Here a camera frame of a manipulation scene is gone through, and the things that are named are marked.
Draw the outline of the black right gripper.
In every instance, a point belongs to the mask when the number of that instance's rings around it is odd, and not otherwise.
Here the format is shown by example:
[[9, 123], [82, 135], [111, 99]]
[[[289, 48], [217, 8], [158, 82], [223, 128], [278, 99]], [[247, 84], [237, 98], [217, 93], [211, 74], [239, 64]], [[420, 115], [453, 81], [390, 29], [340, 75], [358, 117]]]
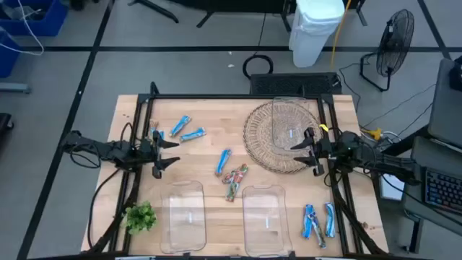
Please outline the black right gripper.
[[291, 147], [291, 150], [301, 150], [309, 148], [308, 157], [294, 157], [293, 160], [304, 163], [313, 167], [313, 175], [321, 176], [325, 173], [324, 167], [319, 162], [320, 158], [329, 158], [331, 154], [331, 142], [328, 137], [323, 137], [315, 141], [315, 132], [313, 127], [305, 130], [305, 138], [300, 144]]

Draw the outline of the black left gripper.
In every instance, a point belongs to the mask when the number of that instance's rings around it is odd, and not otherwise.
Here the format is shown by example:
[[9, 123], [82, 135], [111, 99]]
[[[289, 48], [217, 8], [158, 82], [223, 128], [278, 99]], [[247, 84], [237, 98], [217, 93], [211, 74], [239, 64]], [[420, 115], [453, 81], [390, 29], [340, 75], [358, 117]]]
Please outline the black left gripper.
[[162, 178], [162, 170], [165, 170], [168, 166], [178, 161], [179, 157], [171, 157], [161, 159], [160, 148], [158, 147], [158, 141], [160, 140], [160, 147], [163, 149], [169, 149], [177, 147], [179, 144], [175, 142], [168, 142], [161, 139], [161, 134], [154, 130], [152, 132], [152, 139], [144, 138], [140, 141], [139, 150], [142, 154], [142, 158], [145, 163], [153, 163], [152, 175], [156, 179]]

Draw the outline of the clear plastic bin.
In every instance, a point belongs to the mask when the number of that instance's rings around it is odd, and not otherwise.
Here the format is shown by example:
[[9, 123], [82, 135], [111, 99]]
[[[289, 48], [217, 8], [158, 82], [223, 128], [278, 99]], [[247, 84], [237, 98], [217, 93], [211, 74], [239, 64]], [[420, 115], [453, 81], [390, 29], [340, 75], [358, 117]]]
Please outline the clear plastic bin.
[[283, 187], [245, 187], [243, 225], [245, 251], [250, 257], [282, 257], [292, 251]]
[[198, 181], [166, 185], [162, 198], [162, 242], [164, 254], [200, 251], [206, 245], [203, 186]]
[[313, 129], [315, 141], [323, 137], [313, 108], [313, 100], [301, 97], [276, 97], [272, 100], [271, 133], [276, 148], [295, 152], [292, 147], [303, 142], [307, 128]]

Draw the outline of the round wicker tray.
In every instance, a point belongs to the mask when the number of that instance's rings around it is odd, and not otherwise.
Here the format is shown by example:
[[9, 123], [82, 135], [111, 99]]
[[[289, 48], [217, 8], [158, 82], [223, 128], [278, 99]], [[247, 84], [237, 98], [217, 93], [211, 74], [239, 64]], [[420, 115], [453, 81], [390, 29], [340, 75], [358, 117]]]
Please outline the round wicker tray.
[[274, 146], [271, 133], [271, 102], [250, 112], [243, 127], [243, 141], [247, 153], [263, 168], [281, 174], [296, 173], [307, 165], [293, 160], [308, 156], [308, 148], [288, 152]]

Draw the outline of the small green plant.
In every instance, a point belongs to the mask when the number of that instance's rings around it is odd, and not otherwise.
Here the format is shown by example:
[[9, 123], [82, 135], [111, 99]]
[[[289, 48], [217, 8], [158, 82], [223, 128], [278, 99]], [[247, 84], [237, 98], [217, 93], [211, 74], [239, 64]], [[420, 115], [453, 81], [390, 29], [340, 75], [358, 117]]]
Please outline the small green plant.
[[126, 228], [130, 235], [149, 231], [157, 223], [157, 215], [149, 201], [128, 207], [123, 216], [126, 218]]

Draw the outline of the black perforated case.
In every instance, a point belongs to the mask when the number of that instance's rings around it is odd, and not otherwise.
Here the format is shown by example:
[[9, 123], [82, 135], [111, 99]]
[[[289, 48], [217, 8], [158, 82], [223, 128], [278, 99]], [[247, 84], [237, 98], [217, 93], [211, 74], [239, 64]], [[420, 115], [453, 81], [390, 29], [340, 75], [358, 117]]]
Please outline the black perforated case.
[[256, 95], [340, 95], [341, 89], [341, 82], [334, 72], [250, 76], [250, 94]]

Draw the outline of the yellow plug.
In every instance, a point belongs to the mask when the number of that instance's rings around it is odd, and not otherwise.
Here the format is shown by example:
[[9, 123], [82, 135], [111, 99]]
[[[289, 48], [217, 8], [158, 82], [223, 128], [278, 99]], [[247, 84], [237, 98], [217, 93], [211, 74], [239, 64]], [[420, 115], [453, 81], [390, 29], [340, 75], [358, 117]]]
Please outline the yellow plug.
[[376, 128], [375, 130], [361, 128], [361, 132], [365, 138], [373, 142], [378, 142], [382, 137], [382, 130], [380, 128]]

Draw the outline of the white paper sign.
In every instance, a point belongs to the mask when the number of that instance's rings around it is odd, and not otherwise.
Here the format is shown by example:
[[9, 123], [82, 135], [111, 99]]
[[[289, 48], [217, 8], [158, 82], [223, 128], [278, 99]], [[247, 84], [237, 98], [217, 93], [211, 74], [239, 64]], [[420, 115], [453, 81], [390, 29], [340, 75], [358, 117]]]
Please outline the white paper sign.
[[404, 182], [397, 177], [389, 174], [383, 174], [379, 180], [380, 198], [394, 201], [401, 201], [404, 189]]

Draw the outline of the white trash bin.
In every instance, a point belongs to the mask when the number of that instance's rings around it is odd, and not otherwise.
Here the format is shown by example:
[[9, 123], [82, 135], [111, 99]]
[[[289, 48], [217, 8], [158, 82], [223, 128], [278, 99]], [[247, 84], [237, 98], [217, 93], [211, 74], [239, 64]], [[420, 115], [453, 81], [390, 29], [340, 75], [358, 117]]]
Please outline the white trash bin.
[[328, 38], [340, 24], [343, 0], [296, 0], [289, 49], [296, 67], [313, 66]]

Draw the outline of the gray keyboard shelf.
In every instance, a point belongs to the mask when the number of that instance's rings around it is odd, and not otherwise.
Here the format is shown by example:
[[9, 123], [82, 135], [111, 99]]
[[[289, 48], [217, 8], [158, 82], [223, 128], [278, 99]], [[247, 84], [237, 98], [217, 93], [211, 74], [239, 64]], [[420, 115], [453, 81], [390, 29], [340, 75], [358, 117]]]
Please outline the gray keyboard shelf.
[[[412, 147], [411, 159], [425, 168], [432, 168], [462, 178], [462, 153], [445, 145], [417, 137]], [[462, 236], [462, 215], [425, 204], [424, 185], [405, 185], [404, 191], [415, 198], [404, 194], [402, 202], [407, 212]]]

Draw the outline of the black backlit keyboard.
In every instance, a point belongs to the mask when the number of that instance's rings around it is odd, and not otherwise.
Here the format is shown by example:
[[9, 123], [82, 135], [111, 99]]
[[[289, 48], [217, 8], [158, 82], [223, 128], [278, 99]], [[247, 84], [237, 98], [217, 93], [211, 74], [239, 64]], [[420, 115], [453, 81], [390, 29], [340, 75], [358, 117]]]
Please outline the black backlit keyboard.
[[427, 168], [422, 182], [427, 204], [462, 215], [462, 177]]

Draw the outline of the gray desk top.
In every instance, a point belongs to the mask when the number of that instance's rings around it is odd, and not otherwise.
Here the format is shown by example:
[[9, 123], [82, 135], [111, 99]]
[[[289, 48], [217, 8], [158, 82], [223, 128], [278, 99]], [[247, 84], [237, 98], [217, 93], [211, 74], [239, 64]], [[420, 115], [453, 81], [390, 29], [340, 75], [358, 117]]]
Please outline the gray desk top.
[[432, 137], [462, 149], [462, 91], [450, 87], [450, 70], [455, 62], [440, 61], [428, 123]]

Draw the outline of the black floor fan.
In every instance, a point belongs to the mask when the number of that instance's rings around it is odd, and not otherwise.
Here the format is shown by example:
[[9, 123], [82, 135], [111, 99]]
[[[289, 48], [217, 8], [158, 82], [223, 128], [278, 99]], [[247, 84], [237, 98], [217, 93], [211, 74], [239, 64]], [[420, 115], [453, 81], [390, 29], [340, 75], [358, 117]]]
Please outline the black floor fan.
[[[395, 12], [386, 22], [378, 48], [361, 57], [359, 75], [380, 92], [386, 92], [391, 85], [391, 77], [401, 68], [414, 34], [414, 15], [408, 9]], [[364, 75], [364, 65], [370, 57], [376, 57], [376, 71], [387, 79], [386, 88], [380, 87]]]

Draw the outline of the black table with legs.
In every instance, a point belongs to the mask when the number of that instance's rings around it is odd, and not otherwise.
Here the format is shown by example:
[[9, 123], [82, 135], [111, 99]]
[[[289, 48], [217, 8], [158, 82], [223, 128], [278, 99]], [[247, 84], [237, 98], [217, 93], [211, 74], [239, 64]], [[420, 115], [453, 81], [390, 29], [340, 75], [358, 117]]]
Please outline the black table with legs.
[[[183, 5], [188, 8], [203, 10], [206, 16], [196, 25], [201, 28], [205, 22], [215, 12], [238, 12], [238, 13], [267, 13], [280, 14], [287, 32], [292, 28], [287, 20], [288, 14], [295, 13], [296, 0], [166, 0], [175, 4]], [[362, 6], [366, 0], [352, 0], [353, 8], [363, 26], [367, 26], [367, 21], [362, 13]], [[142, 4], [165, 17], [179, 23], [178, 18], [171, 12], [155, 4], [151, 0], [131, 0], [128, 5]]]

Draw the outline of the black chair edge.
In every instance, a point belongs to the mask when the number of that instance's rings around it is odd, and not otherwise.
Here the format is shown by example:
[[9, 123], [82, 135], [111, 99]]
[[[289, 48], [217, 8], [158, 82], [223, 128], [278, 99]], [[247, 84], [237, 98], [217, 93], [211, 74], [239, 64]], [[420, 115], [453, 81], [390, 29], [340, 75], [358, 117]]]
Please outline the black chair edge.
[[12, 115], [9, 113], [0, 113], [0, 131], [11, 130], [13, 128]]

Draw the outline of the gray metal foot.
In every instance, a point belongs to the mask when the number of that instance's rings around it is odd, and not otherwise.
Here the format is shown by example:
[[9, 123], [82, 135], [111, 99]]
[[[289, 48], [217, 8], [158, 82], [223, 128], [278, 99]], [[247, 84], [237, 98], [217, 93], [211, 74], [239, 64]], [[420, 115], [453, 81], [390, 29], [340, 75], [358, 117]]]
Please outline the gray metal foot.
[[0, 92], [21, 92], [28, 94], [30, 91], [31, 89], [27, 84], [0, 82]]

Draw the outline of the black desk device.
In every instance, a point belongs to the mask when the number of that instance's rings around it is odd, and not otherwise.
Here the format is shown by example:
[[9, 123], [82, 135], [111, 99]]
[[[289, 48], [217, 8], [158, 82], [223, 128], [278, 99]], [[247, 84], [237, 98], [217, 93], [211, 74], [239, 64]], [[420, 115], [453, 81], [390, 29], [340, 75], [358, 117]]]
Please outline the black desk device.
[[449, 72], [450, 87], [462, 92], [462, 56], [454, 60], [453, 68]]

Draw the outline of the blue plastic crate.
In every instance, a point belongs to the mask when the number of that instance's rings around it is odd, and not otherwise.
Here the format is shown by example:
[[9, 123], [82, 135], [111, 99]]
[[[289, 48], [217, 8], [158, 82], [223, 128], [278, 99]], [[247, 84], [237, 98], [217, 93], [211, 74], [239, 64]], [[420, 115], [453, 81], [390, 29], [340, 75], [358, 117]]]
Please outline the blue plastic crate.
[[[30, 35], [24, 20], [19, 1], [27, 14], [27, 7], [33, 11], [40, 10], [35, 16], [27, 18], [27, 24], [35, 36], [57, 36], [69, 8], [61, 0], [3, 0], [0, 4], [0, 27], [10, 35]], [[10, 19], [6, 14], [1, 14], [2, 5], [17, 9], [18, 19]]]
[[6, 78], [12, 73], [12, 69], [19, 57], [14, 51], [20, 47], [7, 32], [0, 31], [0, 78]]

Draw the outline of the black metal table frame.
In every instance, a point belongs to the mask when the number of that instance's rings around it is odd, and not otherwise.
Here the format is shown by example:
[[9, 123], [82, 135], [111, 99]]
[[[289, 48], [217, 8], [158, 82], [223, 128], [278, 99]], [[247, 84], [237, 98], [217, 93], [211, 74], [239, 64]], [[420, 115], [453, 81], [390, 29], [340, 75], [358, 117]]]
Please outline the black metal table frame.
[[[133, 124], [136, 118], [136, 107], [138, 101], [141, 103], [139, 112], [138, 137], [141, 135], [146, 114], [148, 94], [119, 95], [110, 117], [112, 118], [108, 140], [113, 138], [119, 140], [121, 131], [127, 122]], [[153, 206], [159, 207], [160, 190], [159, 185], [175, 181], [185, 181], [187, 177], [202, 183], [205, 195], [206, 214], [206, 245], [200, 251], [191, 253], [191, 259], [195, 256], [206, 258], [244, 257], [244, 226], [242, 199], [237, 198], [235, 202], [226, 202], [223, 184], [213, 177], [213, 165], [217, 163], [219, 153], [224, 148], [230, 147], [233, 151], [229, 163], [246, 162], [250, 166], [250, 174], [257, 173], [258, 177], [248, 176], [243, 183], [274, 183], [283, 186], [286, 191], [287, 214], [289, 215], [289, 235], [292, 248], [297, 257], [309, 256], [341, 256], [342, 244], [340, 234], [335, 238], [327, 239], [327, 249], [320, 249], [316, 239], [304, 240], [300, 237], [302, 230], [302, 206], [306, 203], [313, 203], [316, 207], [319, 219], [324, 221], [325, 210], [322, 204], [331, 200], [331, 188], [323, 183], [323, 177], [315, 178], [311, 170], [305, 170], [294, 175], [284, 175], [269, 172], [255, 164], [248, 156], [243, 146], [243, 125], [248, 114], [258, 105], [269, 102], [272, 99], [269, 95], [183, 95], [183, 94], [159, 94], [155, 96], [152, 105], [152, 117], [160, 121], [161, 126], [173, 125], [181, 116], [189, 115], [192, 122], [198, 126], [205, 127], [207, 135], [187, 142], [184, 146], [167, 149], [166, 157], [181, 157], [181, 160], [172, 164], [162, 179], [156, 180], [152, 177], [151, 167], [145, 167], [141, 174], [137, 199], [140, 201], [154, 199]], [[334, 95], [332, 97], [336, 111], [336, 117], [342, 130], [348, 129], [359, 133], [357, 116], [354, 112], [352, 96]], [[118, 208], [119, 194], [128, 197], [134, 176], [119, 172], [109, 180], [100, 190], [95, 200], [95, 207], [92, 217], [92, 245], [95, 245], [103, 233], [113, 221]], [[367, 223], [366, 231], [376, 244], [388, 252], [387, 240], [383, 229], [383, 222], [378, 210], [378, 203], [375, 197], [375, 190], [372, 181], [366, 176], [353, 172], [349, 176], [349, 188], [352, 191], [350, 196], [354, 201], [357, 218], [361, 223]], [[125, 224], [111, 233], [108, 245], [103, 248], [104, 252], [123, 251], [130, 255], [163, 255], [160, 250], [161, 231], [156, 225], [149, 232], [142, 232], [135, 236], [126, 236]]]

